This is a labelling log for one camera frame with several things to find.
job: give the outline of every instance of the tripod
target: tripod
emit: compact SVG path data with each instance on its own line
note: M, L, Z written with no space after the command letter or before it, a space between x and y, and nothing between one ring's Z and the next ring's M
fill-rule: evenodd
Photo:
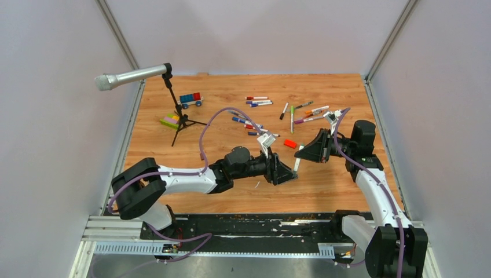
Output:
M197 122L195 120L190 120L187 114L182 114L182 105L177 103L177 100L175 99L174 91L172 91L172 83L170 83L170 79L172 78L172 66L170 65L170 63L165 63L164 65L166 66L167 71L165 74L162 75L162 78L164 79L164 83L166 84L166 87L169 89L170 95L174 100L175 113L179 116L179 124L177 126L177 130L175 131L175 136L174 139L172 140L172 145L171 145L171 147L173 147L179 131L185 129L186 127L192 126L194 124L199 124L203 126L205 126L206 124L202 122Z

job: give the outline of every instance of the toy car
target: toy car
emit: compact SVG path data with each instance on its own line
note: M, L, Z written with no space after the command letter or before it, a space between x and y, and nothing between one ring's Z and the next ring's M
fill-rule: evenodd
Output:
M201 106L203 104L203 100L204 97L202 97L200 93L185 94L184 96L179 96L179 101L177 103L182 106L182 109L188 109L188 107L192 104Z

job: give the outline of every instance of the wooden table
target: wooden table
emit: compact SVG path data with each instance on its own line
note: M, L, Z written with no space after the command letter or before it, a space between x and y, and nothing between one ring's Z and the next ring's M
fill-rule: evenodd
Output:
M359 119L374 121L372 110L357 74L343 75L219 75L175 76L171 79L176 97L201 92L203 105L192 105L184 110L190 119L208 122L223 107L236 107L265 126L280 138L272 145L280 160L293 168L294 153L283 145L285 139L308 144L321 127L329 127L325 120L315 120L295 125L290 134L290 114L283 120L279 116L285 103L300 105L313 100L314 104L299 109L304 111L329 105L331 110L351 107L339 131L351 135L353 123ZM251 108L245 96L269 96L273 105ZM174 147L171 142L175 130L159 123L167 113L172 113L174 103L159 77L147 80L140 110L126 158L126 168L143 158L153 157L158 164L179 168L198 168L200 160L198 139L203 126L194 125L179 133ZM254 156L259 155L255 136L248 136L242 124L231 120L233 115L223 112L215 118L204 136L203 145L211 163L222 159L236 146L244 146ZM400 206L400 197L387 162L382 141L375 141L374 153L381 159L387 180ZM331 157L326 164L301 161L298 180L273 186L260 177L234 181L234 188L220 194L179 193L164 195L160 202L169 204L175 213L284 213L330 212L337 209L368 211L361 190L345 169L345 160Z

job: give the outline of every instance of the silver microphone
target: silver microphone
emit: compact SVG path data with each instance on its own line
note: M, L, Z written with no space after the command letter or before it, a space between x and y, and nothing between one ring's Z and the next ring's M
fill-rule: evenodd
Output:
M119 85L165 74L167 72L167 66L171 70L171 65L167 63L149 68L135 69L134 71L123 72L122 74L103 74L96 77L94 81L99 91L112 90Z

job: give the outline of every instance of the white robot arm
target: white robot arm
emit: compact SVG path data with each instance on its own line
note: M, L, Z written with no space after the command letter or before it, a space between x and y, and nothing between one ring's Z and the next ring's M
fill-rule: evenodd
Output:
M339 124L340 115L341 111L326 112L324 116L331 128L321 129L310 144L295 153L295 157L317 163L326 163L329 156L344 157L335 146L333 137L333 129ZM337 138L342 152L349 158L346 159L346 170L365 195L375 221L375 229L358 211L339 210L331 221L334 234L351 238L365 253L365 266L371 277L396 277L400 248L403 248L404 252L402 276L421 277L428 237L424 229L412 225L397 205L387 185L383 166L373 154L374 140L375 125L366 120L355 122L350 138ZM401 220L404 232L404 246L400 245L398 220Z
M278 154L265 148L257 157L251 156L247 148L235 147L210 164L205 170L175 169L157 165L154 158L145 158L116 176L111 186L116 197L119 216L123 220L140 218L157 230L170 226L173 213L169 206L157 202L161 195L181 192L200 192L203 194L221 193L233 187L238 178L263 175L274 185L294 180L298 176L283 164Z

